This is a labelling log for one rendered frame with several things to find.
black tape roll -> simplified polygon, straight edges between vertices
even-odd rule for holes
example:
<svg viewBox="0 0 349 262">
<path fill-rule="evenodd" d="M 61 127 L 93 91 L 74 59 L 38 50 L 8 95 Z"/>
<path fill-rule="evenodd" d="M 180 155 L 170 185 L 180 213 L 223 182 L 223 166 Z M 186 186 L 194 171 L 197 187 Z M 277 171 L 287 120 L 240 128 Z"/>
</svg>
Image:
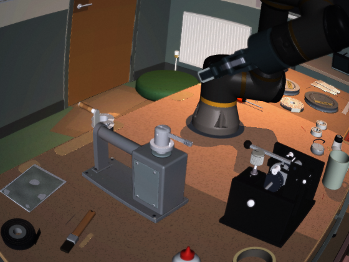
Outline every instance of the black tape roll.
<svg viewBox="0 0 349 262">
<path fill-rule="evenodd" d="M 14 250 L 27 250 L 36 244 L 41 234 L 40 229 L 35 233 L 32 224 L 27 220 L 14 218 L 1 227 L 1 236 L 6 246 Z"/>
</svg>

radiator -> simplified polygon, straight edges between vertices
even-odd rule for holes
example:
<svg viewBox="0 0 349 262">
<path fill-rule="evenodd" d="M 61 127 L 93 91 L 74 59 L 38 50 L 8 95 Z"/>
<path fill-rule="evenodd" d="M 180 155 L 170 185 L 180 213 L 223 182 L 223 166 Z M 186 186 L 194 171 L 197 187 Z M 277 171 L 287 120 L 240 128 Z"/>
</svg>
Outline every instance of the radiator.
<svg viewBox="0 0 349 262">
<path fill-rule="evenodd" d="M 246 48 L 251 31 L 236 22 L 184 12 L 179 61 L 203 68 L 208 56 Z"/>
</svg>

door frame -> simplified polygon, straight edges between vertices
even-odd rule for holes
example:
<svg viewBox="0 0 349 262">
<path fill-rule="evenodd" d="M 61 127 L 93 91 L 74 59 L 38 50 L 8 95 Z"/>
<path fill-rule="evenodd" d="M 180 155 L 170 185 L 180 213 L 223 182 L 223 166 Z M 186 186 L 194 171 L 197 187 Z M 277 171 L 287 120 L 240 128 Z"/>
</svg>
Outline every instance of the door frame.
<svg viewBox="0 0 349 262">
<path fill-rule="evenodd" d="M 70 54 L 70 35 L 72 33 L 72 21 L 73 21 L 73 9 L 74 1 L 69 1 L 68 17 L 67 17 L 67 27 L 65 30 L 65 48 L 64 48 L 64 67 L 63 67 L 63 100 L 64 109 L 68 108 L 68 83 L 69 83 L 69 54 Z M 141 0 L 137 0 L 136 12 L 135 12 L 135 22 L 133 24 L 133 37 L 132 37 L 132 49 L 130 57 L 130 73 L 128 76 L 128 81 L 134 81 L 134 71 L 135 71 L 135 54 L 136 54 L 136 40 L 138 32 L 138 21 L 140 17 L 140 6 Z"/>
</svg>

door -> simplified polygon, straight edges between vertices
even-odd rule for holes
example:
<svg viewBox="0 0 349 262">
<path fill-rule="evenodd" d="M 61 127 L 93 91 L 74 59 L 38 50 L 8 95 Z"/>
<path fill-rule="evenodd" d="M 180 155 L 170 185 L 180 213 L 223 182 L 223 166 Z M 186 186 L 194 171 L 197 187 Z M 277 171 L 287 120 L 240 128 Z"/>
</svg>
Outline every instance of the door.
<svg viewBox="0 0 349 262">
<path fill-rule="evenodd" d="M 128 82 L 136 2 L 75 0 L 68 105 Z"/>
</svg>

green round stool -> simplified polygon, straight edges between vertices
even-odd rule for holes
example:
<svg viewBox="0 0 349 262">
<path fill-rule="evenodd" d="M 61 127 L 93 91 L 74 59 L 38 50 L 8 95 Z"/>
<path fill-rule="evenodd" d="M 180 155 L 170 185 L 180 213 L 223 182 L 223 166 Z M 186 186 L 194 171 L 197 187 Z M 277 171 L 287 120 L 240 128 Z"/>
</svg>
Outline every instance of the green round stool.
<svg viewBox="0 0 349 262">
<path fill-rule="evenodd" d="M 192 87 L 199 81 L 184 72 L 156 70 L 141 75 L 136 81 L 136 91 L 144 98 L 156 101 Z"/>
</svg>

